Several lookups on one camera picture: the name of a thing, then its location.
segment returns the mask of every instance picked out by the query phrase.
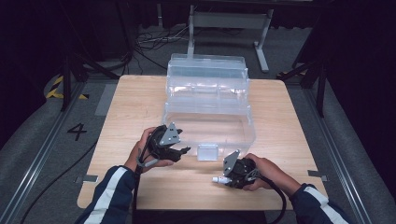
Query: yellow and black tape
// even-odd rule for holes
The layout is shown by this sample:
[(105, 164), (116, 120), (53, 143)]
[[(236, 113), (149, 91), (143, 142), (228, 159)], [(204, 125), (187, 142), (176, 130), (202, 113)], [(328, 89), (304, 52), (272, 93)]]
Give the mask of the yellow and black tape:
[[(53, 82), (52, 87), (49, 90), (49, 93), (47, 93), (47, 98), (64, 98), (63, 93), (58, 93), (56, 92), (59, 85), (61, 85), (62, 81), (64, 80), (64, 76), (59, 75), (58, 78)], [(89, 94), (81, 94), (78, 99), (80, 100), (88, 100), (90, 98)]]

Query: sleeve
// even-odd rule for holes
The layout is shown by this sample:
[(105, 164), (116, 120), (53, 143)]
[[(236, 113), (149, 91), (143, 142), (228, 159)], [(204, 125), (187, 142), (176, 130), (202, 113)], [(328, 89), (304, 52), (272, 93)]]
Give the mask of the sleeve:
[(92, 202), (75, 223), (125, 223), (134, 189), (134, 172), (125, 166), (110, 168), (95, 188)]
[(298, 223), (351, 223), (347, 214), (313, 185), (302, 184), (290, 201)]

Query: person's left hand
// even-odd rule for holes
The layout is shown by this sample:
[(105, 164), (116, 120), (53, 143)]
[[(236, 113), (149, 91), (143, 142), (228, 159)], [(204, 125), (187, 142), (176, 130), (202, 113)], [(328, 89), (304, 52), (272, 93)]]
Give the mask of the person's left hand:
[[(125, 162), (124, 166), (130, 168), (132, 171), (134, 171), (136, 169), (136, 166), (137, 166), (136, 158), (139, 156), (139, 148), (140, 148), (140, 151), (143, 152), (143, 148), (146, 145), (146, 142), (147, 142), (149, 136), (151, 135), (152, 132), (154, 132), (155, 129), (156, 129), (155, 127), (152, 127), (152, 128), (147, 128), (145, 131), (143, 131), (142, 137), (134, 145), (134, 148), (132, 149), (131, 154), (129, 154), (129, 158)], [(143, 156), (143, 158), (146, 158), (144, 163), (154, 160), (154, 158), (152, 156), (149, 156), (148, 149), (146, 149), (146, 152), (145, 152), (145, 155)], [(150, 167), (143, 168), (143, 173), (147, 172), (149, 169), (151, 169), (153, 167), (164, 167), (164, 166), (170, 166), (170, 165), (173, 165), (172, 161), (166, 161), (166, 160), (157, 161)]]

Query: background table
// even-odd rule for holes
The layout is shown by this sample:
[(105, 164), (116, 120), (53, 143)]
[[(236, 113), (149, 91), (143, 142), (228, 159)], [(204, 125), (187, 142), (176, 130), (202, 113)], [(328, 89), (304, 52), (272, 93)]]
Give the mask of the background table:
[[(166, 101), (166, 77), (124, 76), (120, 79), (87, 175), (101, 181), (113, 165), (125, 160), (147, 127), (161, 124)], [(299, 182), (312, 183), (326, 194), (300, 122), (282, 81), (254, 79), (249, 102), (256, 129), (256, 141), (249, 152), (275, 162)], [(222, 175), (222, 160), (197, 161), (183, 156), (173, 166), (155, 168), (141, 177), (138, 209), (178, 210), (278, 210), (282, 201), (274, 190), (253, 192), (212, 183)], [(97, 183), (84, 183), (78, 206), (92, 200)]]

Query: transparent plastic box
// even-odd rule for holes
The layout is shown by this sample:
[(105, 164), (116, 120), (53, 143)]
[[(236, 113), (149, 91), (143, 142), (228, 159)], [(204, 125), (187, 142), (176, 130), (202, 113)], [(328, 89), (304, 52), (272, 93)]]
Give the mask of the transparent plastic box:
[(191, 147), (198, 161), (248, 152), (256, 134), (242, 57), (173, 54), (166, 80), (163, 123), (182, 129), (175, 149)]

